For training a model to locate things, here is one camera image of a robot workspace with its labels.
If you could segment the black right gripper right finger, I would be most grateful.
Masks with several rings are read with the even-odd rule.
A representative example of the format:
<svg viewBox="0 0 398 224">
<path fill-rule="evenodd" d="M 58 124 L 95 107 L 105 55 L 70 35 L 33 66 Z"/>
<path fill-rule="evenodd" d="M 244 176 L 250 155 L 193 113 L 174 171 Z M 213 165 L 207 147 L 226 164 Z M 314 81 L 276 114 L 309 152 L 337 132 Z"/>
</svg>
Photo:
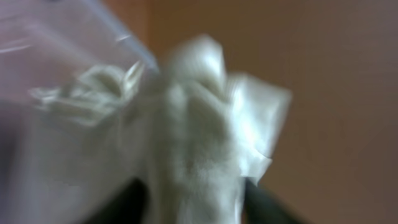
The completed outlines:
<svg viewBox="0 0 398 224">
<path fill-rule="evenodd" d="M 268 190 L 245 179 L 244 211 L 248 224 L 305 224 Z"/>
</svg>

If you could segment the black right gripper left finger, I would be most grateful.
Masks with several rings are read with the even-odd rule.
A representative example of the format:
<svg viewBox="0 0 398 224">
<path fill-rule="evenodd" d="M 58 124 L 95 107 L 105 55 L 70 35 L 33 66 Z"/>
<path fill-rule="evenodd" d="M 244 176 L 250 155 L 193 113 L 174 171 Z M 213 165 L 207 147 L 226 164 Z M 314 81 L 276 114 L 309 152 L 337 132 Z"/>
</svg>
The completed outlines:
<svg viewBox="0 0 398 224">
<path fill-rule="evenodd" d="M 84 224 L 141 224 L 148 202 L 148 189 L 134 179 Z"/>
</svg>

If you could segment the cream cloth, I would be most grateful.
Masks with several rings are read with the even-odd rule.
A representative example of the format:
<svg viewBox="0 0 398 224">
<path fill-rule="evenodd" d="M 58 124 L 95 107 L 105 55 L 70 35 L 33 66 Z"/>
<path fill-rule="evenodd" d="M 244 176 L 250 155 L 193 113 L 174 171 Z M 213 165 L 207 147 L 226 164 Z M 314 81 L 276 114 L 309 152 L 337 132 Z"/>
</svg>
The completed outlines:
<svg viewBox="0 0 398 224">
<path fill-rule="evenodd" d="M 97 65 L 38 88 L 27 223 L 109 221 L 144 184 L 146 223 L 239 223 L 245 178 L 258 182 L 292 98 L 228 73 L 207 35 L 174 48 L 153 75 Z"/>
</svg>

